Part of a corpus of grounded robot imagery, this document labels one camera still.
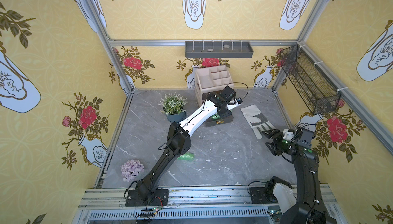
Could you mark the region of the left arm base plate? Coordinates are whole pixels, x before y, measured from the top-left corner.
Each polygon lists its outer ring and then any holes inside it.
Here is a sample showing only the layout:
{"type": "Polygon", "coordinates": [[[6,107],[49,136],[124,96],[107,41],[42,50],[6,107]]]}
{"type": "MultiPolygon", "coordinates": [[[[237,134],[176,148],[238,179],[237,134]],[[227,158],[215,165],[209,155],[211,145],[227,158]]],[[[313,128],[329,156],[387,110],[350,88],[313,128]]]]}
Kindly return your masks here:
{"type": "Polygon", "coordinates": [[[168,204],[169,190],[156,189],[149,193],[140,193],[138,190],[129,190],[126,194],[126,207],[166,206],[168,204]]]}

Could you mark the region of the beige drawer organizer cabinet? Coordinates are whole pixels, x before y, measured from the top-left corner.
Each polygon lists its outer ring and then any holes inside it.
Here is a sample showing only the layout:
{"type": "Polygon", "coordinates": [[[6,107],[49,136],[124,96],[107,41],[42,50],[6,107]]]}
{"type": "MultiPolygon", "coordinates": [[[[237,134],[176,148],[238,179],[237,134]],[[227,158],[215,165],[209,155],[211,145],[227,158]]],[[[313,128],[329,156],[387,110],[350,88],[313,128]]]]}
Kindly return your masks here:
{"type": "Polygon", "coordinates": [[[225,65],[196,70],[195,95],[198,106],[203,104],[210,92],[221,93],[226,86],[234,88],[231,75],[225,65]]]}

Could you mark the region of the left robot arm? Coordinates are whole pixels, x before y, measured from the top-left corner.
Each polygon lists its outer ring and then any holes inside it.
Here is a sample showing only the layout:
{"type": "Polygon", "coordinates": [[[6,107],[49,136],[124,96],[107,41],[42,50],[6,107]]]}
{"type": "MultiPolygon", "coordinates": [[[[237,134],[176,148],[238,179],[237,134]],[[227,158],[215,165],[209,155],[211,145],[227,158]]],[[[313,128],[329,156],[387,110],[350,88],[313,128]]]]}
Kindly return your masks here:
{"type": "Polygon", "coordinates": [[[191,147],[193,133],[213,115],[221,118],[232,115],[231,110],[238,107],[243,99],[236,96],[230,86],[223,90],[210,92],[202,105],[189,117],[172,122],[166,142],[159,147],[163,150],[161,157],[143,179],[136,182],[135,188],[127,188],[124,192],[127,207],[152,206],[168,204],[169,190],[159,187],[159,181],[181,155],[191,147]]]}

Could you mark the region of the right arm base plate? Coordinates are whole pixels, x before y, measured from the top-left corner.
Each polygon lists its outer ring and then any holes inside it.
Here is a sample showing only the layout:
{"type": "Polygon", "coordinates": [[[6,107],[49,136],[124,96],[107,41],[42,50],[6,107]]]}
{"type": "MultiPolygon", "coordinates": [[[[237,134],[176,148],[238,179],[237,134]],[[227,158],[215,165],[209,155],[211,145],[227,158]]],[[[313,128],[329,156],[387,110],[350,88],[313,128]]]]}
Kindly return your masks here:
{"type": "Polygon", "coordinates": [[[277,199],[271,187],[251,187],[248,189],[253,204],[276,204],[277,199]]]}

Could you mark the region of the transparent bottom drawer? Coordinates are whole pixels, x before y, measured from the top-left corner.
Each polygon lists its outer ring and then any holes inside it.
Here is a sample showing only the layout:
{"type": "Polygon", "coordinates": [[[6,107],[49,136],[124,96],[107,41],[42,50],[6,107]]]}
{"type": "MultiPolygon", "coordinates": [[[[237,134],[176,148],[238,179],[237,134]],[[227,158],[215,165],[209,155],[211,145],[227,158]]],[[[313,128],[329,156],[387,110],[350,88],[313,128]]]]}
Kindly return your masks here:
{"type": "Polygon", "coordinates": [[[233,121],[233,114],[230,114],[227,117],[218,116],[217,114],[211,116],[205,121],[205,127],[213,127],[223,124],[228,124],[233,121]]]}

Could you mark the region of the green roll bottom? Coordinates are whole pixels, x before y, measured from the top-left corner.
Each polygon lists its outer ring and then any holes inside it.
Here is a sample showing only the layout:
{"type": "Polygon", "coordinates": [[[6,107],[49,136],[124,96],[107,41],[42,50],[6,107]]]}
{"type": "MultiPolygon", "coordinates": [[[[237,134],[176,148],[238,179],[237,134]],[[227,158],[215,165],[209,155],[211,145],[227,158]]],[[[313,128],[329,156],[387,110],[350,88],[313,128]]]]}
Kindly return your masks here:
{"type": "Polygon", "coordinates": [[[179,156],[178,160],[193,161],[194,157],[194,153],[186,152],[185,154],[179,156]]]}

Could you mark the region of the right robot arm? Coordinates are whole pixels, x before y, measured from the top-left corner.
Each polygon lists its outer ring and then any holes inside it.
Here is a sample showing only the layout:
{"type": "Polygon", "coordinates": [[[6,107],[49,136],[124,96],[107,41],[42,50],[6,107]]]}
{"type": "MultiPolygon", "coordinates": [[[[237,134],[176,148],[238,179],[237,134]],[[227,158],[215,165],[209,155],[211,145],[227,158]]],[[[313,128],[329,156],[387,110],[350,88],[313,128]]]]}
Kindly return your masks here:
{"type": "Polygon", "coordinates": [[[305,128],[260,130],[271,143],[266,143],[275,156],[291,156],[297,179],[297,197],[282,179],[272,180],[270,190],[281,210],[281,224],[335,224],[322,200],[318,178],[319,157],[311,149],[314,132],[305,128]]]}

